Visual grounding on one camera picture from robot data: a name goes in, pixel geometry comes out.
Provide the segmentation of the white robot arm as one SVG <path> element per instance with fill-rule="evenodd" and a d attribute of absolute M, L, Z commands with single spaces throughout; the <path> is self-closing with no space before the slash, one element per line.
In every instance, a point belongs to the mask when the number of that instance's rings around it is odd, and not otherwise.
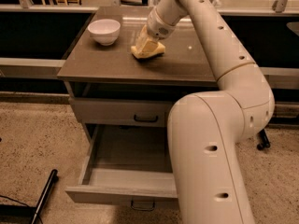
<path fill-rule="evenodd" d="M 190 17 L 218 90 L 179 99 L 167 122 L 170 160 L 184 224 L 255 224 L 235 145 L 274 113 L 260 67 L 209 0 L 162 0 L 148 16 L 137 54 Z"/>

